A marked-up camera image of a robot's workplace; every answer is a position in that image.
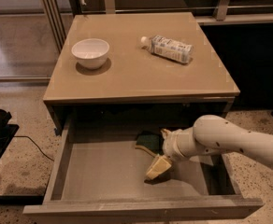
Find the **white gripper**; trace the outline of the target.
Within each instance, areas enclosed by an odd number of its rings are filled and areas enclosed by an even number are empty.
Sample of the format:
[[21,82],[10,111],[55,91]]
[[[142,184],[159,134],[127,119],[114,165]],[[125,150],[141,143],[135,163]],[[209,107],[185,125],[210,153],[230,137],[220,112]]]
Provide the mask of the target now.
[[146,179],[153,180],[172,167],[172,161],[188,160],[199,153],[192,128],[169,131],[163,128],[161,135],[164,138],[163,152],[165,155],[157,155],[148,170]]

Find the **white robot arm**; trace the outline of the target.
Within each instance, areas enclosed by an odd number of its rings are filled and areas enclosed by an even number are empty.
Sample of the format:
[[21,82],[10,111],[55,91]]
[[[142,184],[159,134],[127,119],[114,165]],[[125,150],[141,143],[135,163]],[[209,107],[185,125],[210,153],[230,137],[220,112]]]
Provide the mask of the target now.
[[215,115],[204,115],[185,130],[161,130],[163,155],[157,154],[146,172],[153,180],[169,170],[175,162],[192,156],[211,156],[237,152],[273,170],[273,134],[243,129]]

